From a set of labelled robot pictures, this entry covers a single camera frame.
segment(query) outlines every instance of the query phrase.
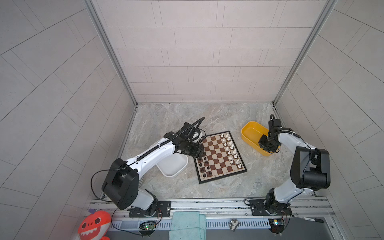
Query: wall tile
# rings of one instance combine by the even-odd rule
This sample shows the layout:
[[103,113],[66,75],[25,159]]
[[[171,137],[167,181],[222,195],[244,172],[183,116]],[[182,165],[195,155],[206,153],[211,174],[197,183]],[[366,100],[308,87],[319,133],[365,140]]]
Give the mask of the wall tile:
[[332,79],[324,84],[316,98],[347,138],[372,124],[372,120]]
[[168,48],[170,66],[212,66],[213,48]]
[[278,48],[286,28],[233,28],[231,48]]
[[151,67],[152,82],[188,82],[187,67]]
[[70,27],[72,33],[76,37],[76,39],[79,42],[80,46],[83,47],[86,44],[86,42],[84,41],[83,37],[81,36],[81,34],[80,34],[79,30],[77,29],[76,25],[74,24],[72,18],[69,17],[69,18],[65,19],[65,22]]
[[325,73],[321,70],[321,68],[319,68],[319,66],[317,66],[316,63],[314,63],[308,56],[305,56],[303,62],[297,70],[297,75],[299,75],[301,80],[311,91],[319,83],[324,74]]
[[83,121],[86,121],[105,89],[106,87],[99,74],[93,71],[67,105]]
[[382,81],[384,81],[382,67],[384,46],[381,44],[383,41],[384,33],[370,28],[349,53],[352,59]]
[[247,94],[251,83],[217,83],[216,94]]
[[37,33],[24,14],[11,0],[2,2],[0,22],[2,22],[0,26],[0,54]]
[[25,194],[23,192],[13,191],[7,188],[0,188],[0,204],[11,205],[15,207],[24,207],[32,209],[39,197]]
[[30,211],[30,209],[0,204],[2,238],[14,239]]
[[316,130],[316,133],[348,184],[373,175],[366,163],[331,118],[326,120]]
[[49,2],[42,0],[26,0],[26,3],[45,28],[48,28],[84,9],[83,3],[76,0],[69,0],[66,2],[60,0],[52,0]]
[[163,26],[163,21],[161,19],[159,1],[151,1],[151,4],[152,4],[153,16],[155,17],[156,26],[157,27]]
[[96,44],[91,41],[65,61],[55,74],[72,93],[75,93],[102,61]]
[[290,81],[290,83],[288,84],[288,90],[291,92],[291,93],[295,93],[297,87],[300,85],[300,83],[302,83],[303,81],[301,80],[301,78],[299,77],[299,75],[297,75],[297,73],[295,73],[295,75],[293,76],[292,80]]
[[119,99],[120,94],[124,91],[124,86],[116,75],[109,86],[105,89],[104,93],[100,97],[100,103],[104,106],[108,113],[112,112],[113,107]]
[[63,208],[63,211],[61,212],[61,215],[78,218],[80,217],[81,210],[82,209],[79,207],[66,204]]
[[320,81],[316,84],[316,86],[311,90],[311,92],[316,95],[319,90],[323,87],[323,85],[330,79],[327,74],[324,74]]
[[380,0],[356,0],[351,1],[351,6],[346,14],[380,31],[384,31],[382,24],[384,20],[383,11],[384,3]]
[[120,28],[127,48],[175,48],[173,28]]
[[301,112],[296,119],[293,120],[293,123],[297,127],[297,130],[300,132],[300,135],[305,142],[315,146],[316,148],[324,149],[323,143],[313,130],[303,112]]
[[308,56],[336,83],[353,67],[355,62],[318,36]]
[[97,1],[106,26],[156,26],[150,1]]
[[194,82],[231,82],[234,67],[194,67]]
[[2,119],[35,87],[1,57],[0,79],[0,119]]
[[271,27],[277,27],[277,25],[279,24],[281,14],[283,13],[285,4],[286,4],[286,1],[279,1],[279,4],[277,5],[275,14],[273,16],[273,21],[272,21]]
[[281,83],[257,82],[253,94],[277,94]]
[[19,164],[71,96],[54,74],[40,84],[0,122],[0,159]]
[[123,67],[122,70],[129,83],[147,82],[143,67]]
[[322,1],[287,1],[277,26],[312,27],[324,4]]
[[79,49],[80,44],[70,27],[61,21],[12,51],[41,79],[46,79]]
[[76,162],[75,160],[71,159],[68,156],[64,156],[63,160],[61,161],[61,164],[66,166],[67,168],[74,170],[79,174],[81,174],[84,168],[83,165],[81,165],[80,163]]
[[358,132],[356,135],[351,137],[349,139],[349,141],[353,146],[356,146],[359,143],[361,143],[362,141],[372,137],[373,135],[375,135],[376,133],[378,133],[380,131],[381,131],[381,129],[375,123],[372,123],[368,127],[364,128],[363,130]]
[[116,129],[119,126],[119,123],[123,114],[124,112],[116,104],[111,112],[111,115],[107,120],[107,123],[105,124],[100,134],[100,138],[109,146],[112,143],[113,137],[115,136]]
[[164,66],[160,48],[119,48],[119,53],[125,67]]
[[84,9],[83,11],[76,13],[75,15],[71,16],[71,19],[73,20],[76,28],[79,30],[86,43],[97,36],[97,31],[93,26],[87,10]]
[[263,66],[291,67],[299,52],[299,48],[270,48]]
[[83,126],[84,121],[70,107],[68,107],[68,105],[65,105],[61,111],[72,121],[74,121],[79,127]]
[[159,1],[159,4],[163,26],[216,26],[217,1]]
[[349,228],[354,237],[379,237],[372,225]]
[[221,94],[183,94],[183,102],[221,102]]
[[343,49],[345,54],[349,54],[352,49],[356,46],[356,44],[360,41],[360,39],[364,36],[364,34],[368,31],[370,26],[363,24],[356,34],[352,37],[352,39],[348,42],[347,46]]
[[79,130],[69,117],[59,113],[3,186],[40,196]]
[[353,193],[361,192],[361,191],[371,189],[374,187],[378,187],[378,186],[381,186],[381,184],[375,176],[370,176],[370,177],[364,178],[360,181],[351,183],[349,185],[349,187],[351,188]]
[[354,227],[371,224],[335,163],[330,161],[330,165],[332,184],[328,189],[348,226]]
[[283,120],[283,126],[284,127],[289,127],[291,129],[293,129],[294,131],[296,131],[297,133],[299,133],[297,131],[296,126],[293,123],[291,117],[289,116],[288,111],[286,110],[283,102],[279,101],[277,103],[276,107],[277,107],[278,112],[280,113],[281,119]]
[[384,83],[356,64],[339,86],[380,127],[384,128]]
[[287,28],[279,48],[302,48],[312,28]]
[[71,237],[71,231],[76,226],[76,217],[60,215],[48,240],[66,240]]
[[45,29],[24,0],[13,0],[13,2],[17,5],[17,7],[32,24],[32,26],[36,29],[37,32],[41,32]]
[[257,102],[259,94],[228,94],[224,95],[222,102]]
[[211,93],[211,83],[173,83],[173,87],[175,94]]
[[118,27],[104,28],[104,30],[113,48],[126,48]]
[[348,17],[345,14],[338,11],[332,11],[321,29],[320,36],[339,50],[343,50],[361,25],[361,22]]
[[67,156],[85,165],[107,119],[94,108],[67,152]]
[[133,83],[136,94],[169,94],[169,88],[164,83]]
[[260,48],[221,48],[219,66],[257,66]]
[[303,82],[297,87],[293,97],[311,124],[314,124],[325,113],[322,105]]
[[276,98],[276,94],[259,94],[258,102],[272,102]]
[[3,53],[1,57],[11,64],[16,71],[18,71],[35,87],[42,83],[42,80],[27,65],[25,65],[25,63],[23,63],[23,61],[12,52],[12,50]]
[[112,64],[111,59],[109,57],[105,58],[100,63],[100,68],[101,68],[102,72],[104,73],[104,76],[107,78],[108,82],[110,83],[116,75],[116,70]]
[[299,108],[299,105],[292,96],[291,92],[285,90],[284,94],[281,96],[281,101],[283,102],[289,116],[292,117]]
[[77,172],[59,165],[15,239],[48,239],[78,178]]
[[3,185],[5,180],[9,177],[9,175],[11,175],[15,168],[15,165],[0,160],[0,185]]
[[377,206],[380,205],[380,202],[381,202],[380,199],[384,198],[384,188],[382,186],[375,187],[362,192],[358,192],[355,194],[355,196],[358,199],[361,206],[363,207],[366,214],[368,215],[369,219],[371,220],[373,226],[375,227],[375,230],[378,232],[380,237],[383,237],[384,236],[384,230],[382,229],[382,224],[384,223],[382,219],[383,210],[382,209],[378,210]]
[[364,159],[381,184],[384,183],[384,173],[382,171],[383,161],[380,153],[382,140],[384,140],[384,133],[381,131],[355,146],[357,152]]
[[84,206],[85,201],[91,192],[89,180],[95,172],[100,170],[106,155],[107,152],[100,145],[96,144],[89,157],[89,161],[85,165],[79,180],[77,181],[70,197],[68,198],[68,205],[79,208]]
[[216,27],[223,26],[225,1],[217,2]]
[[326,120],[328,120],[328,118],[330,118],[330,116],[325,112],[314,124],[312,124],[313,129],[318,129]]
[[178,48],[229,48],[232,28],[175,28]]
[[270,27],[277,5],[275,1],[228,1],[223,26]]
[[154,94],[145,95],[145,99],[149,103],[180,103],[183,101],[182,95],[176,94]]

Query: yellow bin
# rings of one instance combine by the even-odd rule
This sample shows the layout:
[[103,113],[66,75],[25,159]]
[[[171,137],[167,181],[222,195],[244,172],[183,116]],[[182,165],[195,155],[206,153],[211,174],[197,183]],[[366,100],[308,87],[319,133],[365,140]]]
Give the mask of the yellow bin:
[[263,135],[268,136],[268,129],[255,121],[248,122],[241,129],[241,138],[244,140],[244,142],[251,145],[251,147],[256,149],[262,155],[268,157],[272,153],[269,153],[259,147],[259,140]]

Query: black cable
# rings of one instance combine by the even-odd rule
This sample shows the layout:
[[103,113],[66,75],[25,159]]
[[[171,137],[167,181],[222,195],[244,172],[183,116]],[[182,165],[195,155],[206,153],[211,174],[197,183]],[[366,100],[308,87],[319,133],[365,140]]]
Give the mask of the black cable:
[[[113,211],[113,214],[112,214],[111,218],[113,218],[113,215],[115,214],[117,209],[118,208],[116,208],[115,211]],[[133,232],[130,232],[130,231],[127,231],[127,230],[119,229],[119,228],[115,227],[115,225],[113,225],[112,221],[111,221],[111,225],[112,225],[112,227],[114,227],[117,230],[120,230],[120,231],[123,231],[123,232],[129,232],[130,234],[137,235],[137,236],[142,236],[141,234],[137,234],[137,233],[133,233]]]
[[125,169],[125,168],[131,166],[132,164],[134,164],[134,163],[131,163],[130,165],[127,165],[127,166],[125,166],[125,167],[118,168],[118,169],[105,169],[105,170],[100,170],[100,171],[97,171],[95,174],[93,174],[92,177],[91,177],[91,190],[92,190],[93,195],[94,195],[98,200],[101,200],[101,201],[104,201],[104,202],[112,202],[112,201],[107,201],[107,200],[101,199],[101,198],[99,198],[98,196],[96,196],[96,193],[94,192],[93,187],[92,187],[92,180],[93,180],[93,177],[94,177],[96,174],[98,174],[99,172],[104,172],[104,171],[118,171],[118,170]]

